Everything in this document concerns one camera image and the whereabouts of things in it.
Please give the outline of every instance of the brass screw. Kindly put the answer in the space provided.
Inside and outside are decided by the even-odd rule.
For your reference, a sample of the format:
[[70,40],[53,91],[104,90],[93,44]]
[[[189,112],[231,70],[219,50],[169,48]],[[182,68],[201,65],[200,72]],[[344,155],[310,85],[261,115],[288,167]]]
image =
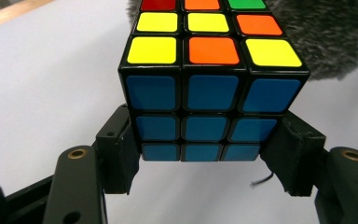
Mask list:
[[85,157],[86,155],[87,155],[87,150],[79,148],[79,149],[75,149],[75,150],[71,151],[68,154],[68,158],[71,160],[77,160],[77,159],[81,159],[81,158]]
[[358,161],[358,152],[353,150],[342,150],[341,155],[347,159],[350,159],[351,161]]

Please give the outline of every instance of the screw hole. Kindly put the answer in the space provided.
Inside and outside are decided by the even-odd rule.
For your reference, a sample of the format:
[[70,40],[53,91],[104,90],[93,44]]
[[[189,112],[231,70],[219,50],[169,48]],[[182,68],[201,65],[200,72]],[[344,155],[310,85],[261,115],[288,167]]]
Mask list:
[[352,150],[343,150],[342,156],[352,161],[358,161],[358,152]]
[[77,223],[78,220],[80,219],[81,215],[79,212],[71,212],[69,214],[67,214],[64,218],[63,218],[63,223],[64,224],[74,224]]
[[87,154],[86,149],[75,149],[68,154],[68,158],[75,160],[85,157]]

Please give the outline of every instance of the blue face of cube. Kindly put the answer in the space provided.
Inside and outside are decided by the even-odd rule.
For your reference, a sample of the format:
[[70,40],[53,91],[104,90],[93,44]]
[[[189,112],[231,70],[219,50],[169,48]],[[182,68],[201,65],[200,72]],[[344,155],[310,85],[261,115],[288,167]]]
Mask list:
[[244,112],[280,113],[292,102],[300,81],[287,79],[257,79],[243,104]]
[[233,142],[261,142],[269,137],[277,123],[276,119],[240,119],[233,126]]
[[173,141],[178,137],[178,124],[176,119],[171,116],[138,117],[136,125],[142,140]]
[[126,79],[131,105],[141,110],[174,110],[173,77],[130,76]]
[[238,85],[234,76],[193,76],[188,83],[187,107],[191,110],[227,110]]
[[146,161],[178,161],[179,146],[167,145],[144,145],[144,159]]
[[187,141],[220,141],[226,136],[227,119],[224,117],[188,117]]
[[185,161],[216,161],[219,158],[218,145],[188,145],[185,147]]
[[225,149],[222,161],[254,161],[260,146],[230,145]]

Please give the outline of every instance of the furry cushion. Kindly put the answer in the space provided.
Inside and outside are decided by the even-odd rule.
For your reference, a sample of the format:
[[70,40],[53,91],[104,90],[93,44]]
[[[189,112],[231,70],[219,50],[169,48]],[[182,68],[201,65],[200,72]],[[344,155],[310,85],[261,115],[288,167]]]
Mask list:
[[[133,21],[140,0],[129,0]],[[358,66],[358,0],[265,0],[310,69],[310,80]]]

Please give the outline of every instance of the white surface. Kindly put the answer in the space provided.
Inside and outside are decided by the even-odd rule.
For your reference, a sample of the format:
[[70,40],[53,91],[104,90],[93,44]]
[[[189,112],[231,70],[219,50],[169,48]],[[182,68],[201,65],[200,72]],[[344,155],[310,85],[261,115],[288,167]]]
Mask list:
[[[69,147],[90,145],[124,103],[117,66],[126,1],[56,0],[0,26],[0,186],[6,195],[53,174]],[[292,111],[358,148],[358,69],[308,83]],[[131,195],[107,195],[110,223],[317,223],[313,198],[291,198],[264,162],[144,162]]]

